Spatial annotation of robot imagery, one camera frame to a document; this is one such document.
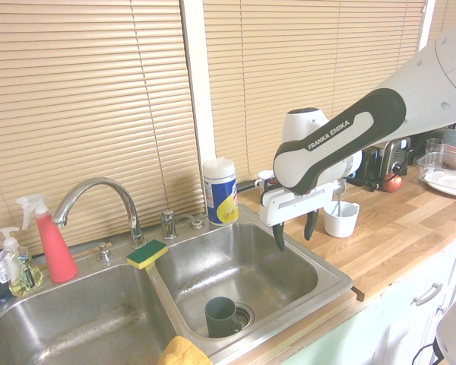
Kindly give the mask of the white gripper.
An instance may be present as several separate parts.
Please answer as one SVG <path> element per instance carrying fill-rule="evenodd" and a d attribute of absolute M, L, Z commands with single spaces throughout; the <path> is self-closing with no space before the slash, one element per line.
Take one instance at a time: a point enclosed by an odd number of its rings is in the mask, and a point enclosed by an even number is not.
<path fill-rule="evenodd" d="M 328 182 L 304 195 L 295 195 L 285 188 L 267 191 L 262 195 L 259 217 L 262 223 L 273 226 L 274 239 L 281 252 L 285 249 L 284 222 L 308 213 L 304 238 L 310 240 L 317 224 L 319 208 L 331 201 L 333 192 L 333 182 Z"/>

